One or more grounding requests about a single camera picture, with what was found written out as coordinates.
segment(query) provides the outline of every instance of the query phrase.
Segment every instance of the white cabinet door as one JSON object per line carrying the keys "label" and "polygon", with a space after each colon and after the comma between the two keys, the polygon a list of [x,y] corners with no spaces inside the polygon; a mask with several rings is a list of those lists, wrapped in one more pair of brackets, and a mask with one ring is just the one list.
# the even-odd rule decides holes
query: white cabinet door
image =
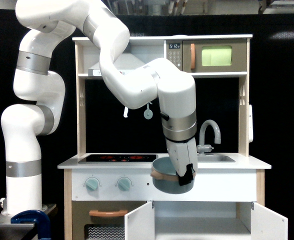
{"label": "white cabinet door", "polygon": [[151,201],[125,215],[125,240],[155,240],[155,208]]}
{"label": "white cabinet door", "polygon": [[251,208],[251,240],[287,240],[288,218],[254,202]]}

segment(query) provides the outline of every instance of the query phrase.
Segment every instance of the toy kitchen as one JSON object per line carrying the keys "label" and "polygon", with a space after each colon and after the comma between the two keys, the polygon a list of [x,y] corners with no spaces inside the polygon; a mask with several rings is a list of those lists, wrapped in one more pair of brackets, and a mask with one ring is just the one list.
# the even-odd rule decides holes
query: toy kitchen
{"label": "toy kitchen", "polygon": [[[238,80],[237,151],[199,153],[194,181],[182,191],[179,186],[166,188],[168,182],[177,184],[174,176],[154,171],[157,159],[167,158],[167,153],[87,152],[90,121],[86,120],[85,82],[102,81],[100,51],[86,37],[73,38],[78,154],[58,166],[64,170],[66,240],[288,238],[288,219],[264,207],[265,169],[271,166],[249,156],[249,143],[253,140],[249,105],[251,38],[250,34],[131,37],[130,47],[114,63],[125,75],[154,59],[167,58],[179,70],[192,75],[195,82],[217,78]],[[199,131],[200,137],[195,136],[196,141],[202,142],[199,145],[208,141],[207,126],[207,132],[216,128],[215,122],[206,121]],[[215,139],[219,143],[220,135],[215,135]]]}

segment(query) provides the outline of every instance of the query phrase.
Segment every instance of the stovetop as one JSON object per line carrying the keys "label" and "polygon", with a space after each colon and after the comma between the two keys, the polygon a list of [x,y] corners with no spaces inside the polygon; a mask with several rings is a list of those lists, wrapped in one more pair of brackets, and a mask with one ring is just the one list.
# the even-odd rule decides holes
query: stovetop
{"label": "stovetop", "polygon": [[156,154],[91,154],[78,163],[151,163],[157,158]]}

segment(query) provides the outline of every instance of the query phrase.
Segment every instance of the control knob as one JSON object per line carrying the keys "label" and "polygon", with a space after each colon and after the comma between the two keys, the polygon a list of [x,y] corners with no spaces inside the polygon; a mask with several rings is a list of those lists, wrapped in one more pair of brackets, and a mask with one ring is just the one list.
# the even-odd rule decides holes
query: control knob
{"label": "control knob", "polygon": [[85,186],[89,191],[95,191],[99,186],[99,181],[95,177],[90,177],[86,180]]}
{"label": "control knob", "polygon": [[121,191],[129,191],[132,182],[128,177],[122,177],[118,180],[117,186]]}

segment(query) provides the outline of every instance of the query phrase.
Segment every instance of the white countertop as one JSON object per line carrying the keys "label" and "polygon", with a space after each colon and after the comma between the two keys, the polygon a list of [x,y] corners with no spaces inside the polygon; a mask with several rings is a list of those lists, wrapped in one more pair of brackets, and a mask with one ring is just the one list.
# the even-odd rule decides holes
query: white countertop
{"label": "white countertop", "polygon": [[[82,156],[75,155],[58,165],[59,169],[150,169],[151,162],[104,162],[104,163],[78,163],[92,153]],[[243,156],[240,153],[213,153],[215,155],[228,156],[235,162],[198,162],[198,169],[271,169],[272,166],[253,157]],[[167,153],[157,153],[158,157],[167,157]]]}

